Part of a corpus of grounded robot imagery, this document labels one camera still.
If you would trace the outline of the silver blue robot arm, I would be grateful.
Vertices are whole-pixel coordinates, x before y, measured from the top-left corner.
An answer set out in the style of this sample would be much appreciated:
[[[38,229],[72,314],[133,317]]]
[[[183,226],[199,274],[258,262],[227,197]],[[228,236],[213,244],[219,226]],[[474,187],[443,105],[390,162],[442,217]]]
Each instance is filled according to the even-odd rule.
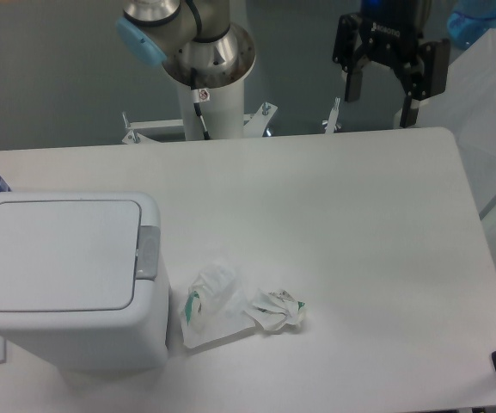
[[[332,60],[346,76],[346,102],[359,99],[370,63],[389,68],[401,83],[402,127],[415,124],[419,102],[444,93],[450,42],[424,40],[431,8],[429,1],[363,1],[359,11],[340,17]],[[126,1],[116,29],[145,64],[178,65],[188,86],[204,77],[227,85],[242,68],[227,1]]]

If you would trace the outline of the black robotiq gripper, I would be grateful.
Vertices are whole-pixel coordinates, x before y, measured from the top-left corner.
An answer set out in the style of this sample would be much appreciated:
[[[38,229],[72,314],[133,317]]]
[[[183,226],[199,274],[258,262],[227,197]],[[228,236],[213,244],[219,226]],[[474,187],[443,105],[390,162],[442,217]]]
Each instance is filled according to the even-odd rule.
[[[363,1],[359,13],[340,17],[333,61],[346,74],[346,102],[359,99],[363,69],[376,63],[401,78],[400,127],[415,125],[420,103],[444,93],[449,70],[450,41],[422,43],[428,17],[427,1]]]

